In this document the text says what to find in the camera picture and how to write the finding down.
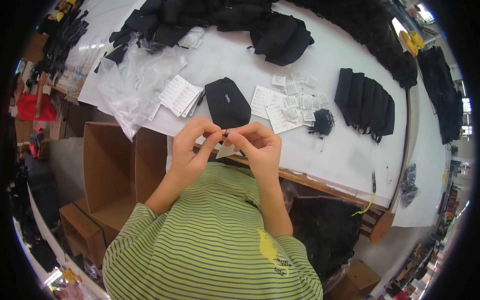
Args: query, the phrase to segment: yellow string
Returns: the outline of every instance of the yellow string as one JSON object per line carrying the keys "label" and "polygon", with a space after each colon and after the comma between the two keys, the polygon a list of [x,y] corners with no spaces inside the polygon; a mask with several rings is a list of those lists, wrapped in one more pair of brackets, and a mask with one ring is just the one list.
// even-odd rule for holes
{"label": "yellow string", "polygon": [[368,206],[367,208],[365,208],[364,210],[362,211],[358,211],[356,213],[354,213],[352,216],[356,215],[356,214],[363,214],[364,212],[366,212],[369,208],[370,208],[370,205],[373,203],[373,201],[375,200],[375,197],[376,197],[376,194],[373,193],[373,195],[370,197],[370,199],[368,200]]}

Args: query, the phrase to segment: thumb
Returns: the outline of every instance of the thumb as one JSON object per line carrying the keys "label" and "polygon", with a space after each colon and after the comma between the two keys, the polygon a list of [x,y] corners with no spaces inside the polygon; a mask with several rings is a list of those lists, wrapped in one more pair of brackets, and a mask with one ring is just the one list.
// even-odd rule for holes
{"label": "thumb", "polygon": [[199,159],[200,161],[206,162],[210,157],[210,154],[212,153],[213,148],[215,148],[216,144],[218,144],[218,142],[220,142],[221,139],[222,139],[222,134],[219,132],[214,132],[211,135],[209,135],[205,139],[204,143],[202,144],[202,147],[200,147],[200,150],[198,150],[198,153],[194,159]]}
{"label": "thumb", "polygon": [[228,140],[235,145],[235,150],[242,150],[245,152],[245,155],[248,157],[249,153],[251,154],[253,151],[257,150],[255,146],[253,146],[246,137],[241,135],[240,133],[229,133]]}

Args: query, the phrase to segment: red shirt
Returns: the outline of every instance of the red shirt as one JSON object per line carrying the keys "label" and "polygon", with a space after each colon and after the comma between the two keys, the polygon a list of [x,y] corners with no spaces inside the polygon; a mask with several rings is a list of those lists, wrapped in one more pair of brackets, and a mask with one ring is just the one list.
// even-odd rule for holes
{"label": "red shirt", "polygon": [[24,92],[24,95],[17,101],[17,114],[22,121],[55,121],[57,118],[57,112],[50,103],[50,96],[48,94],[42,94],[42,111],[40,117],[35,118],[35,105],[37,95],[31,95]]}
{"label": "red shirt", "polygon": [[404,291],[400,291],[396,296],[395,299],[397,300],[407,300],[407,296]]}

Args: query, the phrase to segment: sneaker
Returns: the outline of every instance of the sneaker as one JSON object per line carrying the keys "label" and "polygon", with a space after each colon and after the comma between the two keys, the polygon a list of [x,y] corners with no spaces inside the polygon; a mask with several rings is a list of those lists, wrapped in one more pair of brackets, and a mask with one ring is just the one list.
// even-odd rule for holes
{"label": "sneaker", "polygon": [[410,38],[412,40],[412,43],[415,46],[420,47],[420,49],[423,49],[425,47],[425,42],[423,42],[423,39],[420,37],[420,35],[415,30],[412,30],[410,32]]}
{"label": "sneaker", "polygon": [[400,31],[400,40],[405,45],[405,47],[407,47],[407,50],[413,55],[413,57],[416,57],[418,55],[418,46],[412,42],[412,39],[410,38],[408,33],[403,30]]}

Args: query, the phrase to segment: black bag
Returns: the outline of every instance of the black bag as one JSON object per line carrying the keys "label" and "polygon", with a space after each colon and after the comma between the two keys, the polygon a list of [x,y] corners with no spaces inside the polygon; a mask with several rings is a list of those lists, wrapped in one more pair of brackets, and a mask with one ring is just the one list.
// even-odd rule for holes
{"label": "black bag", "polygon": [[375,111],[377,114],[374,116],[375,119],[373,120],[373,126],[372,126],[372,138],[375,140],[377,144],[382,139],[381,130],[385,126],[385,115],[388,108],[388,98],[390,97],[390,95],[383,88],[381,89],[382,89],[382,105],[380,106],[380,104],[375,103]]}
{"label": "black bag", "polygon": [[363,79],[363,91],[361,99],[359,131],[361,134],[370,134],[367,129],[370,127],[372,118],[373,95],[375,93],[375,80],[365,77]]}
{"label": "black bag", "polygon": [[213,13],[217,22],[250,23],[264,12],[263,7],[248,3],[233,3],[220,7]]}
{"label": "black bag", "polygon": [[384,127],[380,130],[380,138],[377,143],[380,142],[382,136],[393,134],[395,124],[395,102],[392,99],[392,96],[388,95],[388,105],[385,113],[385,123]]}
{"label": "black bag", "polygon": [[300,56],[302,56],[305,49],[315,42],[310,36],[310,31],[307,31],[305,23],[299,19],[295,19],[295,21],[297,22],[297,27],[295,28],[292,37],[285,45],[283,52],[277,56],[267,56],[265,61],[274,63],[278,66],[286,66],[294,63],[300,58]]}
{"label": "black bag", "polygon": [[155,33],[155,41],[167,45],[169,47],[175,46],[181,38],[190,31],[192,26],[168,26],[161,25]]}
{"label": "black bag", "polygon": [[266,56],[277,56],[283,52],[288,41],[297,27],[293,16],[279,15],[276,17],[263,33],[250,33],[252,43],[255,47],[255,54]]}
{"label": "black bag", "polygon": [[182,0],[166,0],[163,5],[163,21],[173,24],[178,20],[183,8]]}
{"label": "black bag", "polygon": [[116,41],[120,38],[123,38],[124,36],[130,36],[130,33],[133,32],[133,29],[128,27],[127,25],[123,25],[120,29],[120,31],[114,31],[108,38],[108,41],[112,43],[113,41]]}
{"label": "black bag", "polygon": [[207,84],[205,96],[213,123],[222,129],[236,128],[250,122],[250,105],[230,78]]}
{"label": "black bag", "polygon": [[[104,57],[106,59],[113,60],[118,65],[119,63],[121,63],[123,61],[123,56],[125,56],[126,51],[127,51],[127,49],[124,46],[120,46],[120,47],[116,48],[115,50],[113,50],[112,52],[110,52],[107,56],[105,56],[107,54],[105,52]],[[100,64],[101,64],[101,62],[98,63],[97,67],[93,71],[93,72],[95,72],[95,74],[98,73],[98,69],[100,68]]]}
{"label": "black bag", "polygon": [[350,84],[350,93],[348,96],[348,112],[352,118],[352,126],[354,129],[359,128],[360,110],[363,97],[363,78],[364,73],[353,73],[352,82]]}
{"label": "black bag", "polygon": [[460,138],[463,118],[462,94],[456,90],[442,49],[433,46],[417,56],[428,97],[438,116],[442,143]]}
{"label": "black bag", "polygon": [[160,11],[162,4],[163,0],[146,0],[140,8],[140,11],[145,14],[153,14]]}
{"label": "black bag", "polygon": [[352,82],[353,70],[340,69],[338,85],[336,86],[335,103],[342,112],[347,126],[352,125],[352,118],[348,112],[348,98],[350,96],[350,84]]}
{"label": "black bag", "polygon": [[151,40],[158,27],[158,19],[154,14],[143,14],[145,13],[140,10],[134,10],[125,21],[125,25],[136,32],[142,33],[147,40]]}
{"label": "black bag", "polygon": [[121,45],[121,44],[126,44],[126,43],[128,43],[128,42],[130,41],[130,39],[131,39],[131,37],[130,37],[129,34],[128,34],[128,35],[124,35],[124,36],[116,39],[115,42],[113,42],[113,47],[116,48],[116,47],[118,47],[118,46]]}

